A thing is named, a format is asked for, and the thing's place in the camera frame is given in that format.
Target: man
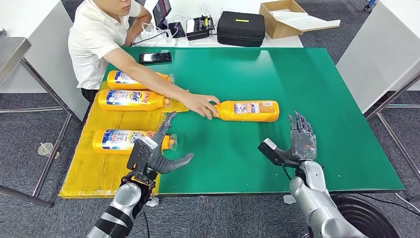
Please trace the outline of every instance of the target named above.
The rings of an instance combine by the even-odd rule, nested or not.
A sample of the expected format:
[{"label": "man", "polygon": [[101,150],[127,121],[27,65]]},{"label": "man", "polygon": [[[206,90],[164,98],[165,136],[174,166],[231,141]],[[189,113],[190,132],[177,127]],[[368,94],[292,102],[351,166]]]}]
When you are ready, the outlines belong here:
[{"label": "man", "polygon": [[[130,29],[128,17],[135,17]],[[136,63],[120,46],[131,45],[149,23],[152,16],[134,0],[85,0],[77,8],[70,29],[68,47],[73,69],[79,81],[78,88],[92,102],[101,85],[108,63],[112,63],[132,79],[149,89],[173,98],[190,110],[208,119],[218,116],[211,101],[219,104],[215,96],[190,93],[188,90],[159,77],[153,71]]]}]

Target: black carrying case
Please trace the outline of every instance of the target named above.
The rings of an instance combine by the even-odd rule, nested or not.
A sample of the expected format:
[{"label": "black carrying case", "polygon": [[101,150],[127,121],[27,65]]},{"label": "black carrying case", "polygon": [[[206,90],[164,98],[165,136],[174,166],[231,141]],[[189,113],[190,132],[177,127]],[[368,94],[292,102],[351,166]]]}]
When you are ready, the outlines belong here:
[{"label": "black carrying case", "polygon": [[224,11],[217,23],[217,41],[224,45],[260,47],[265,37],[264,17]]}]

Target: white shirt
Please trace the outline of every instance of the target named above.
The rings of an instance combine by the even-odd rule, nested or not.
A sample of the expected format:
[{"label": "white shirt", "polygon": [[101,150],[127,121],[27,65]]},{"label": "white shirt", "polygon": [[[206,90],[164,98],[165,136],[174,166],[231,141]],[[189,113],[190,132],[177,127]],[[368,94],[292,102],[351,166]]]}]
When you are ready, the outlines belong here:
[{"label": "white shirt", "polygon": [[131,0],[128,15],[119,17],[121,23],[101,11],[92,0],[84,0],[76,9],[68,50],[78,88],[99,89],[108,66],[104,55],[124,45],[128,17],[137,17],[140,9],[140,5]]}]

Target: cardboard box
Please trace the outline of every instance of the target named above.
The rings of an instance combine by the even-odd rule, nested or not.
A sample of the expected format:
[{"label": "cardboard box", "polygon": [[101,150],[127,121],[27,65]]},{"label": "cardboard box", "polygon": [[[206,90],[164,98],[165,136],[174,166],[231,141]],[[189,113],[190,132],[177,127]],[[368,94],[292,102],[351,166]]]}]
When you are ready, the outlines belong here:
[{"label": "cardboard box", "polygon": [[260,14],[264,16],[265,31],[272,39],[340,26],[340,20],[324,21],[309,16],[294,0],[261,3]]}]

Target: yellow plastic sheet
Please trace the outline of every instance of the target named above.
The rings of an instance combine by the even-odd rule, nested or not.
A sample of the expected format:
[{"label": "yellow plastic sheet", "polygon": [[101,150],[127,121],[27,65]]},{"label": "yellow plastic sheet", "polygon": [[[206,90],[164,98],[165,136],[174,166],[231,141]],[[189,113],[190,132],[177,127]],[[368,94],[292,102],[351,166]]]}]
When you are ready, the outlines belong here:
[{"label": "yellow plastic sheet", "polygon": [[[106,82],[101,90],[107,89]],[[93,151],[92,139],[100,129],[157,130],[166,112],[185,112],[188,109],[172,100],[169,108],[153,112],[113,112],[98,106],[98,99],[92,105],[86,124],[77,144],[73,160],[59,193],[63,198],[113,197],[126,168],[129,155],[98,154]],[[154,193],[158,194],[160,175]]]}]

